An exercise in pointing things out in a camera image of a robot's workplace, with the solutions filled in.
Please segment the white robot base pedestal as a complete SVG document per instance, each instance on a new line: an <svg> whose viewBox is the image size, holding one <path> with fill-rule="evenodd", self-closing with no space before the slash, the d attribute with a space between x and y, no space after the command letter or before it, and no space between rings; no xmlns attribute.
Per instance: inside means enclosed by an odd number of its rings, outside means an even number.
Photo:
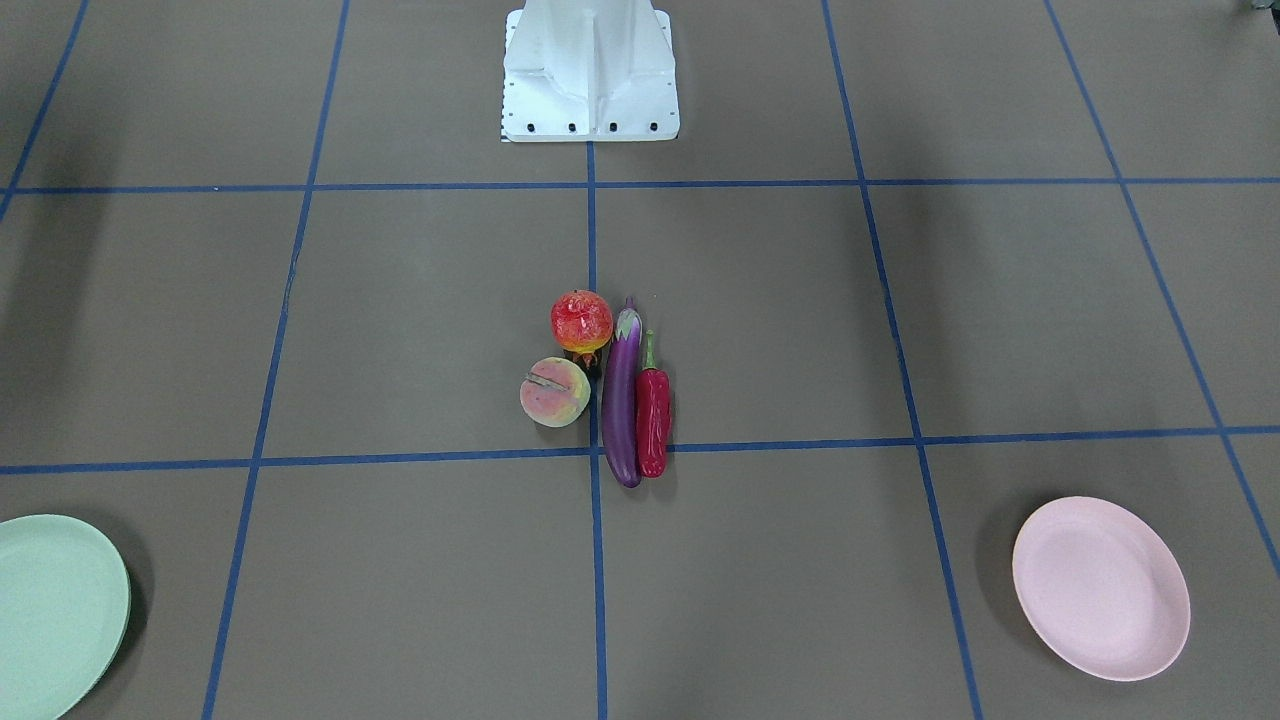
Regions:
<svg viewBox="0 0 1280 720"><path fill-rule="evenodd" d="M669 14L649 1L526 1L504 23L500 140L678 137Z"/></svg>

